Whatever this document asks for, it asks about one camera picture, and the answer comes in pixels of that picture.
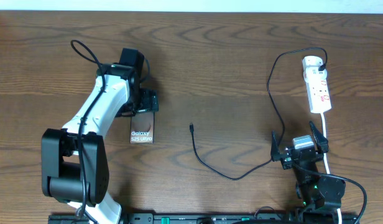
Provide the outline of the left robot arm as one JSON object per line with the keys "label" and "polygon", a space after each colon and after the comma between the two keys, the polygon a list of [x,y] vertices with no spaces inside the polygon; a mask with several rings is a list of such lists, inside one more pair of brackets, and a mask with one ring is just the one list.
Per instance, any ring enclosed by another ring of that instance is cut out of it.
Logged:
{"label": "left robot arm", "polygon": [[115,118],[159,110],[157,92],[141,88],[148,64],[136,49],[124,48],[116,63],[101,63],[93,91],[60,129],[48,128],[41,140],[42,191],[76,210],[86,223],[121,223],[122,206],[108,193],[105,136]]}

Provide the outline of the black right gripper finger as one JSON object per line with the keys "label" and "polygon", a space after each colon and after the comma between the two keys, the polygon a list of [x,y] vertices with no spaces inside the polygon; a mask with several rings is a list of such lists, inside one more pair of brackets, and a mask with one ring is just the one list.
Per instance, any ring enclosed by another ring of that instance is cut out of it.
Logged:
{"label": "black right gripper finger", "polygon": [[328,145],[327,138],[325,138],[324,135],[316,128],[313,121],[310,121],[309,125],[310,125],[310,129],[311,129],[313,138],[315,140],[318,152],[320,154],[327,153],[329,151],[329,145]]}
{"label": "black right gripper finger", "polygon": [[271,156],[272,161],[275,162],[275,161],[279,161],[281,158],[281,154],[279,152],[277,140],[275,138],[275,131],[272,131],[271,137],[272,137],[272,144],[271,144],[271,149],[270,149],[270,156]]}

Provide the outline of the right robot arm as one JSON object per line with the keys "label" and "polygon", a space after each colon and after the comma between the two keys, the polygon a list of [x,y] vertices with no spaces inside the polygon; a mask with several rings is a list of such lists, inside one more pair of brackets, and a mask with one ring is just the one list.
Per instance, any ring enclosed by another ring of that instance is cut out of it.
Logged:
{"label": "right robot arm", "polygon": [[340,208],[345,181],[318,172],[316,163],[325,159],[329,145],[313,122],[310,122],[310,129],[312,135],[294,138],[293,145],[284,152],[280,152],[275,132],[272,132],[271,159],[281,162],[284,170],[292,169],[295,174],[297,196],[303,200],[303,207],[296,211],[296,220],[308,222],[316,218],[318,223],[323,223],[331,218],[333,223],[342,223]]}

